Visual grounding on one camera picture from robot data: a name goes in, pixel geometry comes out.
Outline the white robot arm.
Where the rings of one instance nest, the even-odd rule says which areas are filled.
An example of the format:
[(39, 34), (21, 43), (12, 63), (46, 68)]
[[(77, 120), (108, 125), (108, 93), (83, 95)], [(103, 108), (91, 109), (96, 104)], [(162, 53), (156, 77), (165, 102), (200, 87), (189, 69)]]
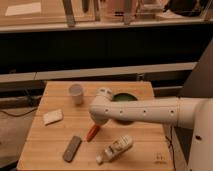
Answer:
[(193, 130), (187, 171), (213, 171), (213, 98), (154, 98), (113, 101), (109, 88), (101, 87), (89, 107), (92, 120), (109, 119), (169, 124)]

